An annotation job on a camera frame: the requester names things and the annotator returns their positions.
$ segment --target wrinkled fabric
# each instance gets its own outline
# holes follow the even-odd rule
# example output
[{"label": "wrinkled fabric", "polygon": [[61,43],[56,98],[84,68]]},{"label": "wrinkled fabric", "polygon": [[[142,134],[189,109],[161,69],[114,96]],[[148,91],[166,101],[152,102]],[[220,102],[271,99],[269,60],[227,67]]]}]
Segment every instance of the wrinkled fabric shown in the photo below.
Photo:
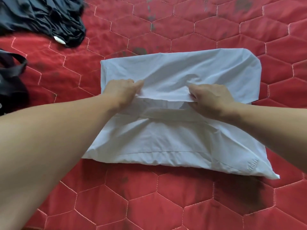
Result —
[{"label": "wrinkled fabric", "polygon": [[234,99],[259,97],[260,61],[247,49],[158,53],[101,61],[101,88],[144,79],[132,105],[102,129],[83,158],[108,163],[192,166],[277,179],[265,147],[232,125],[190,109],[188,85],[226,85]]},{"label": "wrinkled fabric", "polygon": [[85,38],[83,0],[0,0],[0,35],[28,30],[76,47]]}]

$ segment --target hand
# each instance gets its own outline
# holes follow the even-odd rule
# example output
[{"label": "hand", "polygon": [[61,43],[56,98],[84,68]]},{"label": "hand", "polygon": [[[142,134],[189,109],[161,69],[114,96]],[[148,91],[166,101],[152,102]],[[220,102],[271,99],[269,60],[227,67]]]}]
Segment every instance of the hand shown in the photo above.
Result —
[{"label": "hand", "polygon": [[221,120],[235,103],[224,85],[190,85],[189,91],[195,102],[190,106],[206,118]]},{"label": "hand", "polygon": [[107,83],[103,95],[108,96],[112,104],[115,105],[117,112],[119,112],[131,104],[143,85],[143,80],[136,83],[132,79],[111,80]]}]

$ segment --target right hand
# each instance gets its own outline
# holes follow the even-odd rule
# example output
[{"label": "right hand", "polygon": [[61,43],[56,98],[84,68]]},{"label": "right hand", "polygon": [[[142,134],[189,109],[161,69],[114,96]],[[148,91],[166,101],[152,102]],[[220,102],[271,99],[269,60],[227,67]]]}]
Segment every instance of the right hand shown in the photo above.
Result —
[{"label": "right hand", "polygon": [[235,103],[231,93],[224,85],[195,85],[189,86],[194,102],[190,106],[206,118],[222,120]]}]

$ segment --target red mattress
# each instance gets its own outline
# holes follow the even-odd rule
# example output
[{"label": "red mattress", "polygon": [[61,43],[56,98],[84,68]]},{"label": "red mattress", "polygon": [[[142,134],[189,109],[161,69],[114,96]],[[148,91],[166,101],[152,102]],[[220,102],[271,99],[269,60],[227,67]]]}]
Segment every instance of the red mattress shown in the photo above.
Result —
[{"label": "red mattress", "polygon": [[[307,107],[307,0],[85,0],[77,49],[0,38],[26,55],[31,104],[100,93],[100,60],[215,48],[251,50],[263,66],[256,105]],[[303,230],[306,175],[268,151],[280,180],[81,160],[26,224],[48,230]]]}]

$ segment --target black bag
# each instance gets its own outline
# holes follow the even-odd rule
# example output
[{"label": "black bag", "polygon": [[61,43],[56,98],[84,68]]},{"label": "black bag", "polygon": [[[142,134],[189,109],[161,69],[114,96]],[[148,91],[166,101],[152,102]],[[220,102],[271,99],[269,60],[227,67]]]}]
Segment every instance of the black bag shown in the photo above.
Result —
[{"label": "black bag", "polygon": [[19,78],[27,65],[27,60],[15,53],[0,49],[0,116],[25,107],[29,103],[29,93]]}]

